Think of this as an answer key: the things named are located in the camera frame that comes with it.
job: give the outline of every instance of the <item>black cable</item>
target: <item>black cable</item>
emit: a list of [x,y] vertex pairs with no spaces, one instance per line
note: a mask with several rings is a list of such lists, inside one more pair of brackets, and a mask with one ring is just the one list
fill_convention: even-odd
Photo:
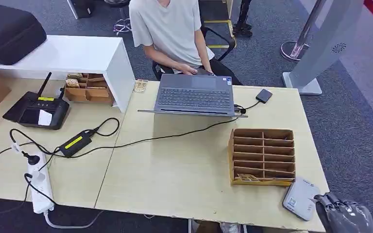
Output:
[[253,108],[253,107],[255,107],[257,104],[259,104],[260,103],[260,101],[258,101],[258,102],[256,102],[255,104],[253,104],[253,105],[251,105],[250,107],[248,107],[248,108],[244,108],[244,107],[242,107],[241,105],[238,105],[238,104],[234,104],[234,112],[236,112],[236,113],[241,113],[241,114],[245,114],[245,113],[247,113],[247,110],[248,109],[250,109],[250,108]]
[[[27,143],[24,143],[24,144],[20,144],[20,146],[23,146],[23,145],[28,145],[28,144],[33,144],[33,142],[27,142]],[[6,148],[4,149],[3,151],[0,152],[0,155],[8,150],[10,150],[11,148]],[[5,213],[8,213],[8,212],[11,212],[13,210],[17,210],[19,208],[21,208],[23,206],[23,204],[25,204],[26,202],[26,198],[28,197],[28,189],[29,189],[29,185],[26,187],[26,191],[25,191],[25,198],[23,199],[22,203],[14,208],[11,208],[11,209],[8,209],[8,210],[4,210],[4,211],[0,211],[0,214],[5,214]]]
[[229,120],[229,121],[218,122],[216,124],[213,124],[213,125],[210,125],[210,126],[204,128],[204,129],[194,130],[194,131],[190,131],[190,132],[187,132],[187,133],[174,134],[174,135],[162,136],[162,137],[152,137],[152,138],[142,139],[142,140],[139,140],[139,141],[131,142],[131,143],[120,145],[120,146],[97,147],[97,148],[94,148],[94,149],[92,149],[92,150],[90,150],[88,152],[85,152],[83,154],[80,154],[80,155],[77,155],[77,156],[72,156],[71,158],[79,158],[79,157],[82,157],[84,155],[87,155],[87,154],[89,154],[89,153],[91,153],[91,152],[93,152],[95,150],[99,150],[99,149],[117,149],[117,148],[127,147],[127,146],[130,146],[130,145],[133,145],[133,144],[137,144],[137,143],[140,143],[140,142],[145,142],[145,141],[150,141],[150,140],[157,140],[157,139],[163,139],[163,138],[170,138],[170,137],[180,137],[180,136],[188,135],[188,134],[191,134],[191,133],[202,132],[202,131],[208,130],[208,129],[214,127],[214,126],[225,124],[225,123],[229,123],[229,122],[233,122],[233,121],[235,121],[237,119],[238,119],[238,117],[236,117],[235,119]]
[[[250,109],[254,106],[256,106],[259,102],[255,103],[254,105],[252,105],[251,107],[247,108],[247,109]],[[133,144],[137,144],[137,143],[140,143],[140,142],[145,142],[145,141],[150,141],[150,140],[157,140],[157,139],[164,139],[164,138],[171,138],[171,137],[180,137],[180,136],[185,136],[185,135],[188,135],[188,134],[192,134],[192,133],[197,133],[197,132],[202,132],[202,131],[205,131],[205,130],[208,130],[214,126],[217,126],[217,125],[221,125],[221,124],[226,124],[226,123],[230,123],[230,122],[233,122],[235,120],[237,120],[238,117],[232,119],[232,120],[228,120],[228,121],[223,121],[223,122],[218,122],[218,123],[215,123],[215,124],[212,124],[206,128],[203,128],[203,129],[199,129],[199,130],[194,130],[194,131],[189,131],[189,132],[186,132],[186,133],[181,133],[181,134],[174,134],[174,135],[169,135],[169,136],[162,136],[162,137],[152,137],[152,138],[146,138],[146,139],[142,139],[142,140],[138,140],[138,141],[135,141],[135,142],[131,142],[131,143],[128,143],[128,144],[124,144],[124,145],[120,145],[120,146],[108,146],[108,147],[97,147],[97,148],[94,148],[94,149],[91,149],[90,151],[88,152],[85,152],[83,154],[80,154],[80,155],[77,155],[77,156],[72,156],[71,158],[79,158],[79,157],[82,157],[84,155],[87,155],[95,150],[100,150],[100,149],[116,149],[116,148],[123,148],[123,147],[127,147],[127,146],[130,146],[130,145],[133,145]],[[115,130],[109,134],[102,134],[100,132],[98,132],[98,130],[108,121],[110,120],[115,120],[117,122],[117,127],[115,128]],[[112,136],[113,134],[115,134],[118,129],[119,129],[119,126],[120,126],[120,122],[117,118],[114,118],[114,117],[111,117],[111,118],[108,118],[106,119],[105,121],[103,121],[98,127],[94,128],[94,129],[88,129],[88,130],[83,130],[81,132],[85,132],[85,133],[89,133],[89,134],[98,134],[100,136],[104,136],[104,137],[108,137],[108,136]],[[21,135],[23,135],[24,137],[26,137],[27,139],[29,139],[31,142],[28,142],[28,143],[24,143],[24,144],[21,144],[20,146],[23,146],[23,145],[26,145],[26,144],[35,144],[39,150],[41,152],[43,152],[44,154],[47,154],[47,155],[51,155],[51,157],[49,158],[49,160],[39,169],[39,171],[44,168],[50,161],[51,159],[54,157],[54,156],[59,156],[59,157],[64,157],[62,155],[59,155],[59,154],[56,154],[57,152],[59,152],[59,147],[55,148],[55,150],[53,152],[49,152],[44,146],[40,145],[39,143],[35,142],[32,138],[30,138],[28,135],[26,135],[25,133],[23,133],[22,131],[18,130],[18,129],[11,129],[9,131],[9,135],[11,137],[11,140],[16,143],[16,140],[14,139],[13,137],[13,132],[18,132],[20,133]],[[0,152],[0,154],[2,154],[3,152],[9,150],[10,148],[7,148],[3,151]],[[32,184],[31,182],[27,179],[28,176],[32,176],[28,173],[25,173],[24,174],[24,178],[26,180],[26,182],[28,183],[28,186],[27,186],[27,191],[28,191],[28,188],[29,186],[31,186],[35,191],[37,191],[38,193],[40,193],[41,195],[45,196],[46,198],[48,198],[50,201],[52,201],[54,204],[56,204],[55,201],[53,201],[51,198],[49,198],[47,195],[45,195],[44,193],[40,192],[38,189],[36,189]]]
[[255,106],[256,106],[257,104],[259,104],[259,103],[260,103],[260,101],[256,102],[255,104],[253,104],[252,106],[246,108],[245,110],[248,110],[248,109],[250,109],[250,108],[253,108],[253,107],[255,107]]
[[28,183],[28,185],[33,189],[35,190],[36,192],[38,192],[39,194],[43,195],[44,197],[46,197],[48,200],[52,201],[53,204],[55,205],[58,205],[54,200],[52,200],[52,198],[48,197],[45,193],[39,191],[37,188],[35,188],[35,186],[33,186],[31,184],[31,182],[28,180],[28,178],[32,178],[32,175],[29,174],[29,173],[25,173],[23,174],[23,178],[25,178],[26,182]]

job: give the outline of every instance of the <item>person's hand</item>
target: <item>person's hand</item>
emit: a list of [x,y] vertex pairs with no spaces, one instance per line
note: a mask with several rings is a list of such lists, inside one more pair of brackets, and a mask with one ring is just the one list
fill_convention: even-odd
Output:
[[188,66],[187,64],[179,64],[179,67],[177,67],[177,70],[181,71],[184,74],[189,74],[189,75],[198,73],[196,69]]

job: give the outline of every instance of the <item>power strip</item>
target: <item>power strip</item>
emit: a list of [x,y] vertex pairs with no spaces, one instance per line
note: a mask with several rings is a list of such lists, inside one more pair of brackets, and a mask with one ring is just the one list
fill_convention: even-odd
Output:
[[[40,171],[39,169],[45,165],[46,157],[42,152],[38,152],[36,154],[39,156],[39,162],[35,165],[30,165],[28,163],[28,173],[32,175],[31,184],[37,188],[42,193],[46,194],[51,199],[52,197],[52,189],[51,189],[51,182],[49,180],[49,173],[48,169],[45,166]],[[48,210],[54,209],[54,204],[48,198],[44,197],[40,193],[36,192],[35,190],[31,189],[32,193],[32,204],[34,206],[34,212],[37,214],[41,214]]]

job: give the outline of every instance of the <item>black router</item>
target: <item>black router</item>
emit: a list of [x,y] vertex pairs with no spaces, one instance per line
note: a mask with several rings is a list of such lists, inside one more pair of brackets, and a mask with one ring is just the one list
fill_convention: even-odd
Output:
[[3,118],[25,127],[60,129],[69,109],[69,104],[62,100],[65,88],[61,88],[61,95],[58,98],[41,97],[51,74],[48,74],[38,93],[26,92]]

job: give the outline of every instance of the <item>cardboard tray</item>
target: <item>cardboard tray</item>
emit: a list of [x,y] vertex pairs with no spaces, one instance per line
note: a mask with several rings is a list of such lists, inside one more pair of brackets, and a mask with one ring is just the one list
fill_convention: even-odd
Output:
[[294,154],[291,130],[233,129],[228,142],[231,184],[290,186]]
[[65,96],[68,100],[113,104],[114,97],[106,81],[102,81],[103,76],[101,74],[83,74],[83,78],[77,79],[80,88],[65,88]]

